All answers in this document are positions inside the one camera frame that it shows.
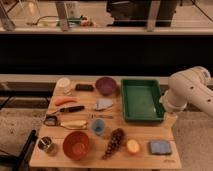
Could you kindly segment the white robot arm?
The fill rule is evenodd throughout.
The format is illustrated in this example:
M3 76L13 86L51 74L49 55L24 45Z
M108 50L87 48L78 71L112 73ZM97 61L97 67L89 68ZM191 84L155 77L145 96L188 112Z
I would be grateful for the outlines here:
M210 72L201 66L176 72L168 78L168 89L159 102L165 109L162 127L171 129L179 112L190 103L213 118L213 90L207 87L211 81Z

